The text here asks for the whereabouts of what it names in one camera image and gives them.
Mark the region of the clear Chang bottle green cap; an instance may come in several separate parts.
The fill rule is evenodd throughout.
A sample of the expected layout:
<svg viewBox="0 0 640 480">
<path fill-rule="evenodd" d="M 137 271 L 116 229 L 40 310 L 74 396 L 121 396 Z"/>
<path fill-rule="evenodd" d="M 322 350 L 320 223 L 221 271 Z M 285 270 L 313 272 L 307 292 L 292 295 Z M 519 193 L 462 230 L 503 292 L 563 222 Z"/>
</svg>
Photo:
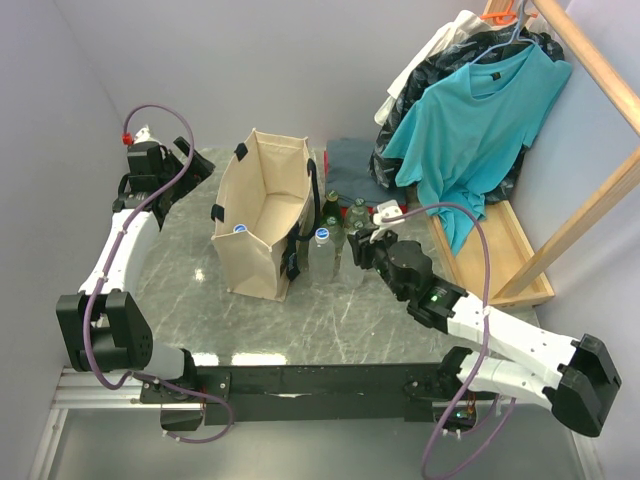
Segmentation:
<svg viewBox="0 0 640 480">
<path fill-rule="evenodd" d="M 356 228 L 356 224 L 360 222 L 366 227 L 369 221 L 369 210 L 363 198 L 356 198 L 353 204 L 347 209 L 345 217 L 345 228 L 352 231 Z"/>
</svg>

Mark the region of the green Perrier glass bottle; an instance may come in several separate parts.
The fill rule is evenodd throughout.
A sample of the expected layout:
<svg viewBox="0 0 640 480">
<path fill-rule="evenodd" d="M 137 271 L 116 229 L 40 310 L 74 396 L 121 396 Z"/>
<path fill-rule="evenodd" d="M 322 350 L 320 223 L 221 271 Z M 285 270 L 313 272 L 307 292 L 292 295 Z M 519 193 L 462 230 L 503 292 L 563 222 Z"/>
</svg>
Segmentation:
<svg viewBox="0 0 640 480">
<path fill-rule="evenodd" d="M 343 217 L 339 205 L 339 195 L 335 190 L 326 193 L 326 200 L 322 210 L 323 224 L 331 236 L 336 238 L 344 235 Z"/>
</svg>

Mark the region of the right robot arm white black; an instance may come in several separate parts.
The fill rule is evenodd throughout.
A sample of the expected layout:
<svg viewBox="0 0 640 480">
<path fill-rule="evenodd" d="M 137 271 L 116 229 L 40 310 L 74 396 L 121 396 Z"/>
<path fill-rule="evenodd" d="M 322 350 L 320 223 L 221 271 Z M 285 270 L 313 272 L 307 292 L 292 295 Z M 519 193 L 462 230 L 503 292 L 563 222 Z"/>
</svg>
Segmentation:
<svg viewBox="0 0 640 480">
<path fill-rule="evenodd" d="M 565 427 L 595 438 L 622 386 L 613 359 L 599 338 L 554 334 L 508 313 L 434 274 L 416 241 L 365 228 L 347 237 L 354 263 L 375 270 L 419 324 L 486 345 L 494 357 L 454 348 L 438 374 L 441 392 L 467 391 L 514 397 L 549 410 Z"/>
</svg>

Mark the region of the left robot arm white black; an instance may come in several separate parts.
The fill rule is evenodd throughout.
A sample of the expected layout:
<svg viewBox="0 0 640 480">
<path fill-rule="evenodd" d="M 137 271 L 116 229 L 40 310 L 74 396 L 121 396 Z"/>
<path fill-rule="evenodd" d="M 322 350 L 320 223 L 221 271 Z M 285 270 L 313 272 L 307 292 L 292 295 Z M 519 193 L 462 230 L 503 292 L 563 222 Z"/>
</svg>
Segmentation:
<svg viewBox="0 0 640 480">
<path fill-rule="evenodd" d="M 130 141 L 129 172 L 118 186 L 107 241 L 79 291 L 59 298 L 56 316 L 75 370 L 154 376 L 164 380 L 173 399 L 186 402 L 200 388 L 190 354 L 155 341 L 134 299 L 143 262 L 169 210 L 215 169 L 186 139 L 174 144 L 192 157 L 190 165 L 147 128 Z"/>
</svg>

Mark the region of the plastic water bottle blue cap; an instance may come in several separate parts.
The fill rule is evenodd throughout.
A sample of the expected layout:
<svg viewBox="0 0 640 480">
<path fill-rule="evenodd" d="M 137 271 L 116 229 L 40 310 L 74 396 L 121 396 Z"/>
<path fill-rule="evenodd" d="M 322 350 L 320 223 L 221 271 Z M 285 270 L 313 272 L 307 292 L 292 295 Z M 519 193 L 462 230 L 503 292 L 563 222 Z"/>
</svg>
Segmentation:
<svg viewBox="0 0 640 480">
<path fill-rule="evenodd" d="M 311 281 L 316 285 L 329 284 L 334 276 L 336 246 L 326 227 L 316 230 L 309 242 L 308 262 Z"/>
</svg>

